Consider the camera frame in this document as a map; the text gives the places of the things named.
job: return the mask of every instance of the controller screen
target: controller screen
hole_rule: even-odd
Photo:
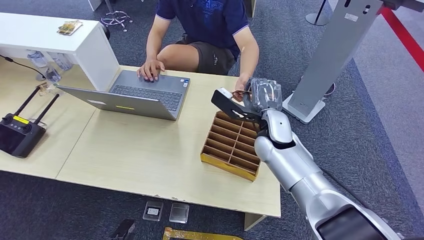
[[[24,138],[24,134],[14,131],[5,125],[0,125],[0,150],[12,154]]]

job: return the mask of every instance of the plastic bottle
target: plastic bottle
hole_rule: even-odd
[[[62,70],[67,71],[72,68],[72,62],[65,54],[60,52],[48,52],[48,54]]]
[[[61,80],[62,77],[40,51],[29,50],[26,57],[51,83],[57,83]]]

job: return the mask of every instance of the cardboard compartment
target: cardboard compartment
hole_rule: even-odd
[[[215,149],[215,148],[210,147],[210,146],[205,145],[204,148],[203,148],[203,153],[207,154],[209,156],[212,156],[214,158],[217,158],[217,159],[219,159],[223,162],[226,162],[226,163],[228,163],[228,161],[230,160],[230,154],[225,153],[223,151],[220,151],[220,150]]]
[[[253,156],[256,155],[255,148],[253,146],[250,146],[250,145],[247,145],[247,144],[244,144],[244,143],[241,143],[241,142],[237,142],[235,144],[235,148],[238,149],[238,150],[241,150],[245,153],[251,154]]]
[[[234,149],[232,151],[232,156],[246,160],[246,161],[253,163],[253,164],[256,164],[256,165],[259,165],[259,163],[261,162],[259,157],[252,155],[250,153],[238,150],[238,149]]]
[[[215,140],[212,140],[212,139],[207,139],[205,146],[214,148],[216,150],[219,150],[219,151],[227,153],[227,154],[231,154],[233,152],[233,147],[225,145],[223,143],[220,143],[219,141],[215,141]]]
[[[259,167],[258,165],[255,165],[251,162],[245,161],[235,156],[231,156],[229,163],[248,171],[252,175],[256,174],[256,171],[258,170],[258,167]]]
[[[247,129],[247,128],[242,128],[240,130],[240,135],[249,137],[251,139],[256,139],[256,137],[258,136],[258,134],[255,131],[252,131],[252,130]]]
[[[234,148],[234,145],[236,144],[236,141],[234,139],[228,138],[226,136],[220,135],[220,134],[212,132],[212,131],[209,132],[209,136],[207,137],[207,139],[211,139],[211,140],[219,142],[221,144],[225,144],[225,145],[227,145],[231,148]]]
[[[253,122],[243,122],[243,124],[241,125],[243,128],[245,129],[249,129],[252,130],[254,132],[256,132],[259,129],[259,124],[253,123]]]
[[[243,144],[247,144],[249,146],[255,146],[255,140],[248,136],[238,135],[237,141]]]
[[[253,182],[261,164],[255,153],[256,137],[255,126],[251,122],[234,120],[223,112],[217,112],[200,159]]]
[[[224,120],[219,119],[219,118],[215,118],[215,121],[213,121],[213,125],[221,127],[223,129],[230,130],[230,131],[232,131],[236,134],[239,133],[240,128],[241,128],[241,126],[235,125],[231,122],[227,122],[227,121],[224,121]]]
[[[232,124],[237,125],[237,126],[241,126],[243,124],[242,121],[231,119],[227,114],[225,114],[222,111],[219,111],[216,114],[216,118],[224,120],[224,121],[229,122],[229,123],[232,123]]]
[[[230,131],[230,130],[227,130],[225,128],[222,128],[220,126],[215,126],[215,125],[212,125],[212,127],[210,128],[210,131],[213,132],[213,133],[216,133],[218,135],[233,139],[233,140],[236,140],[237,136],[238,136],[238,134],[233,132],[233,131]]]

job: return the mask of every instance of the man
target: man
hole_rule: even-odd
[[[173,18],[185,34],[161,50],[162,40]],[[249,28],[243,0],[159,0],[147,38],[146,61],[138,77],[154,81],[156,69],[227,75],[240,57],[236,90],[244,90],[255,71],[259,47]],[[235,93],[241,100],[242,93]]]

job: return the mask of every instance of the man's hand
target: man's hand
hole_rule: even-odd
[[[156,59],[146,60],[146,62],[137,70],[137,77],[143,76],[144,80],[158,80],[158,71],[160,69],[165,71],[165,65],[163,62]]]
[[[245,90],[245,87],[246,87],[246,84],[249,81],[249,77],[250,76],[248,74],[242,73],[240,75],[240,77],[238,78],[237,82],[235,83],[234,89],[236,91],[244,91]],[[235,92],[234,93],[234,98],[237,101],[241,102],[243,100],[243,92]]]

